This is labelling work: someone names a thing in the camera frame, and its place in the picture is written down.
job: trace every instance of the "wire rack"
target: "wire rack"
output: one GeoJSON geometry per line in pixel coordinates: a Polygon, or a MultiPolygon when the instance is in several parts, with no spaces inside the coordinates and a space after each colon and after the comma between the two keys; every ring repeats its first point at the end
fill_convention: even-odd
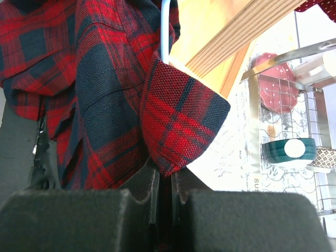
{"type": "MultiPolygon", "coordinates": [[[[279,168],[270,164],[263,155],[262,144],[293,138],[314,138],[317,146],[331,148],[330,131],[326,103],[321,85],[304,86],[299,83],[278,79],[262,74],[263,71],[294,59],[335,49],[336,39],[324,41],[309,47],[290,51],[254,67],[243,75],[248,79],[251,113],[251,157],[252,168],[260,174],[261,190],[266,192],[298,193],[307,197],[317,209],[321,224],[329,237],[336,238],[336,173],[328,170],[318,173],[305,167],[279,168]],[[270,92],[259,86],[258,80],[267,78],[269,84],[280,91],[270,92]],[[299,95],[289,92],[297,88],[299,95]],[[260,93],[274,98],[280,96],[277,104],[272,104],[277,112],[266,109],[260,93]],[[289,104],[282,103],[287,97],[289,104]]],[[[324,82],[331,85],[333,81],[324,82]]]]}

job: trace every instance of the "red plaid shirt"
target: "red plaid shirt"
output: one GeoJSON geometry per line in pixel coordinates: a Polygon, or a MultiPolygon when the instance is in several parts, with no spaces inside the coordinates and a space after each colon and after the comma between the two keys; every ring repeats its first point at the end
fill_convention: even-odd
{"type": "MultiPolygon", "coordinates": [[[[165,175],[199,157],[229,104],[165,65],[161,0],[0,5],[0,83],[21,117],[47,118],[63,188],[116,188],[149,157],[165,175]]],[[[180,34],[177,0],[170,40],[180,34]]]]}

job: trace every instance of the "white hanger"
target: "white hanger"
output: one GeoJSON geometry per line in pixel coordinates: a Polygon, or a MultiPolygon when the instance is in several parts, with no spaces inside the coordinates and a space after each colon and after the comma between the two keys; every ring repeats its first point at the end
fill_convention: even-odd
{"type": "Polygon", "coordinates": [[[169,8],[171,0],[162,0],[161,4],[161,59],[169,64],[169,8]]]}

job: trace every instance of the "chrome bar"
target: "chrome bar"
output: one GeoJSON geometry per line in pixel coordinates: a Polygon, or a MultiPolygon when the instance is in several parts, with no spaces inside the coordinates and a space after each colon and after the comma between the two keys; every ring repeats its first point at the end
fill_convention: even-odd
{"type": "Polygon", "coordinates": [[[324,88],[324,87],[330,86],[334,83],[336,83],[336,77],[330,77],[328,79],[321,80],[319,82],[315,82],[311,86],[314,87],[314,88],[324,88]]]}
{"type": "Polygon", "coordinates": [[[327,177],[330,194],[331,209],[336,209],[336,171],[333,170],[325,175],[327,177]]]}
{"type": "Polygon", "coordinates": [[[325,51],[329,51],[333,49],[336,49],[336,38],[326,40],[324,42],[320,42],[314,45],[305,46],[305,47],[302,47],[302,48],[299,48],[293,51],[286,52],[284,54],[276,56],[273,59],[269,59],[261,63],[260,65],[255,66],[254,68],[251,68],[250,70],[246,71],[243,74],[241,81],[251,76],[260,74],[279,64],[282,64],[282,63],[285,63],[285,62],[288,62],[294,59],[299,59],[299,58],[303,58],[303,57],[307,57],[311,55],[320,54],[325,51]]]}
{"type": "Polygon", "coordinates": [[[323,147],[332,148],[329,122],[326,108],[326,101],[324,99],[323,90],[313,93],[316,104],[317,119],[318,119],[318,128],[320,133],[321,144],[323,147]]]}
{"type": "Polygon", "coordinates": [[[312,86],[306,86],[303,85],[301,83],[297,83],[297,82],[293,82],[293,81],[289,81],[289,80],[283,80],[283,79],[279,79],[279,78],[275,78],[272,76],[267,76],[267,75],[259,75],[258,77],[259,80],[264,80],[264,81],[269,81],[269,82],[274,82],[274,83],[278,83],[282,86],[288,86],[290,88],[296,88],[300,91],[304,91],[304,92],[313,92],[315,91],[315,88],[312,86]]]}
{"type": "Polygon", "coordinates": [[[248,90],[250,98],[250,136],[251,136],[251,163],[250,172],[260,174],[260,132],[259,132],[259,82],[258,76],[248,79],[248,90]]]}
{"type": "Polygon", "coordinates": [[[336,215],[336,209],[332,209],[332,210],[320,210],[317,211],[317,215],[322,217],[322,216],[326,216],[326,215],[336,215]]]}

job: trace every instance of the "wooden shelf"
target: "wooden shelf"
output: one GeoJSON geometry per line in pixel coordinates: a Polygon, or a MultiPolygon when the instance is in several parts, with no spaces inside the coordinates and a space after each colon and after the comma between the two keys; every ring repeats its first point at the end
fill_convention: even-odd
{"type": "Polygon", "coordinates": [[[251,42],[303,2],[179,0],[181,37],[172,48],[172,64],[227,98],[240,81],[251,42]]]}

